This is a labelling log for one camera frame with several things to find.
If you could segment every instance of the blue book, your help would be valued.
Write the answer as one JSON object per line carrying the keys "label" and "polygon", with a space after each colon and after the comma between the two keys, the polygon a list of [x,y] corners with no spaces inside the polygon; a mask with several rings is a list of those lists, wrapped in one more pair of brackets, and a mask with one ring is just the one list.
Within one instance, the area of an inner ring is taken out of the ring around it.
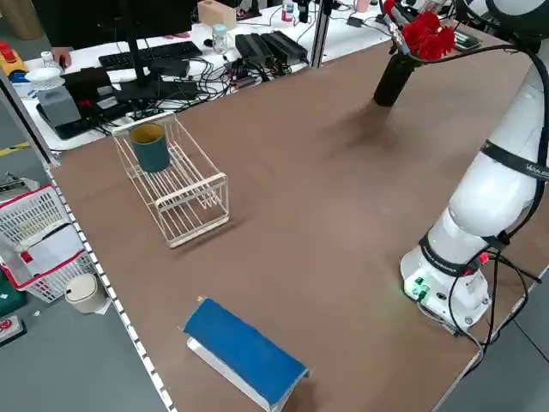
{"label": "blue book", "polygon": [[211,299],[184,327],[187,346],[262,408],[282,409],[307,368]]}

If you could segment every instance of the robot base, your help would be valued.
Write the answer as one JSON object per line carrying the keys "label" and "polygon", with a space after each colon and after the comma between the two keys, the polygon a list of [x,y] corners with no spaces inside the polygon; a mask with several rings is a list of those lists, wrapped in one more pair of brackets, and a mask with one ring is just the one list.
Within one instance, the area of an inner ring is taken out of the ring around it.
{"label": "robot base", "polygon": [[[449,314],[449,291],[455,278],[433,268],[416,246],[401,260],[401,274],[404,279],[404,292],[433,314],[455,324]],[[488,283],[480,270],[457,281],[452,294],[452,312],[455,321],[463,330],[476,324],[490,307],[492,300],[488,295]]]}

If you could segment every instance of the person's hand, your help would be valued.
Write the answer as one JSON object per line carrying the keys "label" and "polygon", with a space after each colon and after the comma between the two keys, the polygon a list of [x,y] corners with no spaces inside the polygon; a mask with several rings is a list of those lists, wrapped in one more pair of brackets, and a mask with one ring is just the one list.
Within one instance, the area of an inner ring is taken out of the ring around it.
{"label": "person's hand", "polygon": [[175,34],[169,34],[167,36],[164,36],[167,39],[188,39],[190,37],[190,34],[188,33],[175,33]]}
{"label": "person's hand", "polygon": [[52,47],[51,54],[56,62],[59,63],[59,59],[63,57],[65,59],[65,67],[69,67],[72,64],[70,58],[70,47]]}

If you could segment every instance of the white desk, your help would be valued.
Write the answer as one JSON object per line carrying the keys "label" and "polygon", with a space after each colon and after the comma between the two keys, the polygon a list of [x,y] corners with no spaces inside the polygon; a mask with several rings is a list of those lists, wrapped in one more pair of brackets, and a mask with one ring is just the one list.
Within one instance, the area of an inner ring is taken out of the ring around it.
{"label": "white desk", "polygon": [[[238,27],[229,32],[230,38],[234,39],[236,34],[241,33],[269,33],[274,30],[280,30],[288,37],[297,40],[308,27],[311,27],[307,32],[299,39],[299,43],[305,47],[309,52],[311,52],[312,41],[315,35],[315,26],[312,24],[316,20],[315,10],[317,6],[314,3],[311,3],[311,12],[310,12],[310,21],[311,24],[299,23],[296,26],[291,22],[285,22],[281,19],[281,7],[273,7],[269,9],[262,10],[262,16],[255,19],[250,19],[248,21],[243,21],[238,24]],[[295,11],[296,19],[298,16],[298,11],[296,8]],[[366,13],[356,14],[360,19],[367,19],[376,16],[379,13],[378,7],[370,7]],[[345,20],[336,20],[338,18],[344,19],[352,14],[351,10],[348,11],[336,11],[334,10],[332,17],[329,23],[329,33],[326,46],[324,49],[324,61],[329,61],[334,58],[339,58],[347,54],[357,52],[359,50],[365,49],[372,45],[381,43],[387,39],[388,36],[384,35],[375,28],[362,27],[356,28],[348,26]],[[376,26],[376,23],[369,21],[369,24]],[[165,45],[169,43],[175,43],[179,41],[188,41],[192,40],[202,51],[203,58],[208,60],[214,65],[215,68],[220,67],[225,61],[223,57],[215,53],[212,49],[207,48],[203,45],[205,39],[211,38],[212,29],[210,26],[205,24],[195,24],[192,27],[190,32],[189,39],[166,39],[164,37],[155,37],[148,39],[148,45],[151,47],[157,45]],[[139,40],[138,45],[140,48],[147,48],[145,40]],[[226,57],[232,61],[240,57],[238,51],[234,47],[233,41],[229,39],[229,51],[226,53]],[[73,73],[87,67],[100,67],[99,56],[104,56],[106,54],[114,54],[123,51],[126,52],[129,50],[128,44],[126,42],[109,43],[105,45],[98,45],[95,47],[88,47],[86,49],[81,49],[71,52],[72,65],[67,69],[67,73]],[[32,70],[38,67],[41,67],[41,60],[34,59],[26,62],[27,67]],[[300,70],[304,65],[299,65],[293,67],[293,70]],[[202,72],[203,65],[198,62],[191,62],[189,74],[192,76],[198,76]],[[51,150],[54,151],[65,151],[72,148],[77,148],[84,144],[94,142],[103,137],[98,131],[92,130],[86,133],[83,133],[79,136],[73,137],[69,140],[61,140],[56,132],[40,117],[36,106],[38,101],[36,99],[23,99],[23,103],[30,113],[31,118],[34,123],[36,123],[40,133],[44,136],[45,141]],[[117,123],[123,124],[129,122],[126,119],[120,119]]]}

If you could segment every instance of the metal pole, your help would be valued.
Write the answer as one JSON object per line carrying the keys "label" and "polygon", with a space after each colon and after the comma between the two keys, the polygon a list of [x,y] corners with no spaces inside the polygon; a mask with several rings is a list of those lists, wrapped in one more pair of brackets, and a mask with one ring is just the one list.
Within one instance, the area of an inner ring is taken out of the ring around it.
{"label": "metal pole", "polygon": [[122,21],[124,23],[124,30],[128,40],[128,46],[130,47],[131,59],[134,61],[134,68],[136,69],[137,84],[144,85],[147,82],[145,72],[143,71],[143,64],[139,58],[139,47],[137,46],[137,35],[134,22],[131,17],[131,8],[128,0],[118,0],[120,7],[120,14],[122,15]]}
{"label": "metal pole", "polygon": [[4,106],[10,117],[14,120],[17,129],[19,129],[27,142],[30,143],[36,155],[44,167],[50,165],[58,166],[59,162],[51,153],[50,148],[40,134],[36,124],[31,119],[27,109],[23,105],[21,98],[11,85],[8,77],[0,70],[0,106]]}
{"label": "metal pole", "polygon": [[317,69],[323,62],[324,45],[328,35],[329,17],[332,14],[333,0],[320,0],[318,5],[317,29],[312,42],[311,67]]}

